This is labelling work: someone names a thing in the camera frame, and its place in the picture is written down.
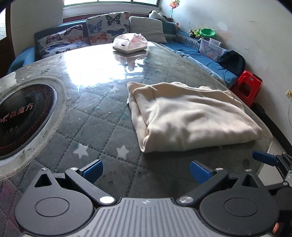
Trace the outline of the person's right hand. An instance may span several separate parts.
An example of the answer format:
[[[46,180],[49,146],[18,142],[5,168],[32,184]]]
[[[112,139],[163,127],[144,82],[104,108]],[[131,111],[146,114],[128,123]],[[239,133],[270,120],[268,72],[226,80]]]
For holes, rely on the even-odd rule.
[[[273,228],[273,231],[272,231],[273,234],[276,234],[277,233],[277,231],[279,230],[279,226],[280,226],[279,223],[276,223],[275,224],[275,226]]]

